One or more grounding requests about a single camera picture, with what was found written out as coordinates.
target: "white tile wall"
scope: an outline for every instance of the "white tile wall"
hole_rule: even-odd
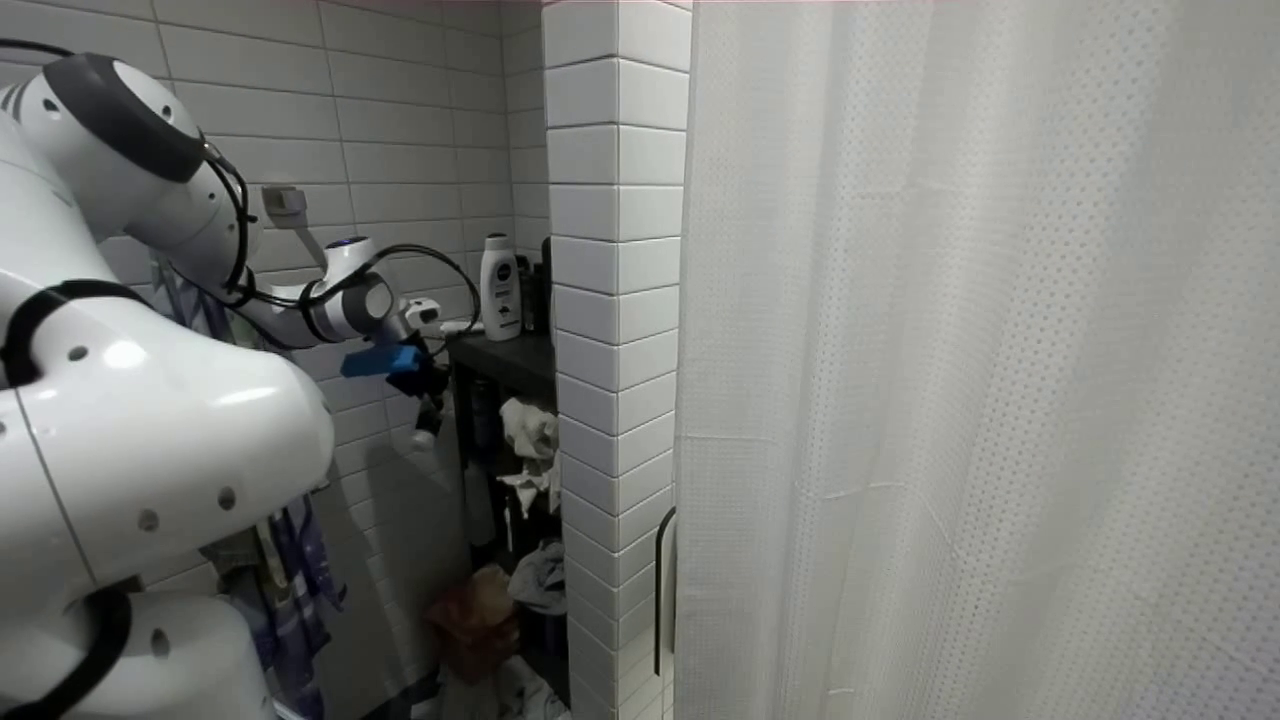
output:
[[[315,238],[370,232],[380,245],[432,245],[475,263],[479,238],[511,224],[511,174],[543,190],[542,11],[502,0],[0,0],[5,35],[123,58],[168,80],[244,175],[297,179]],[[0,58],[0,80],[37,58]],[[520,109],[510,126],[510,80]],[[520,208],[549,224],[549,191]],[[110,255],[149,286],[135,245]],[[258,232],[266,280],[313,277],[289,232]],[[399,288],[424,288],[465,312],[462,280],[432,263],[398,263]],[[315,513],[338,578],[351,589],[320,657],[328,716],[366,716],[432,669],[424,602],[465,571],[454,430],[444,455],[409,450],[412,399],[380,379],[343,379],[361,350],[313,350],[297,359],[338,417],[338,468]]]
[[[673,510],[691,11],[543,10],[560,476],[576,716],[667,716],[652,536]]]

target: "white bottle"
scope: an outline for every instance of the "white bottle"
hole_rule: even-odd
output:
[[[486,238],[479,255],[479,321],[490,341],[520,335],[518,250],[506,232]]]

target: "white shower curtain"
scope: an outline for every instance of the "white shower curtain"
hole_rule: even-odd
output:
[[[679,720],[1280,716],[1280,0],[697,5]]]

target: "white robot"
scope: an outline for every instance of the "white robot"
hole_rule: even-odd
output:
[[[251,527],[333,461],[315,385],[135,299],[129,232],[275,345],[375,334],[398,298],[370,241],[258,288],[244,179],[153,77],[65,58],[0,88],[0,716],[275,716],[241,611],[103,591]]]

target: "curtain fold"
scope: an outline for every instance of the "curtain fold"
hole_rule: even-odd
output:
[[[697,5],[689,720],[1280,716],[1280,5]]]

